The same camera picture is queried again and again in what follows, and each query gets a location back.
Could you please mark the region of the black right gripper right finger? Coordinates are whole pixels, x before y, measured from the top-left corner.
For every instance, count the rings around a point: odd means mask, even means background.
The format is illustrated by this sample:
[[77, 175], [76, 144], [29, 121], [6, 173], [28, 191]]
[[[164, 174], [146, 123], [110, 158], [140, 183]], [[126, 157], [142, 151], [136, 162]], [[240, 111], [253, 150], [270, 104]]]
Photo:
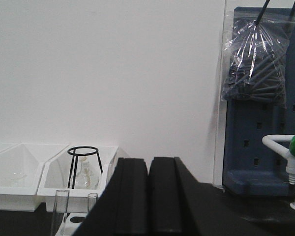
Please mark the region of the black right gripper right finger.
[[178, 158], [156, 157], [149, 171], [154, 236], [249, 236], [251, 226], [222, 208], [212, 188], [195, 180]]

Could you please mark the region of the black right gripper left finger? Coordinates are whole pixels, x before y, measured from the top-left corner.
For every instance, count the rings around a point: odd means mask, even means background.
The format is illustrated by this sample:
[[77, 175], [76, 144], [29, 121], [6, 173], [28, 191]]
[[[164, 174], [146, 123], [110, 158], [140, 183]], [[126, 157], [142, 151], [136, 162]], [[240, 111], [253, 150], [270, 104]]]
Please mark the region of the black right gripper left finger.
[[119, 158], [97, 203], [75, 236], [147, 236], [147, 167], [143, 159]]

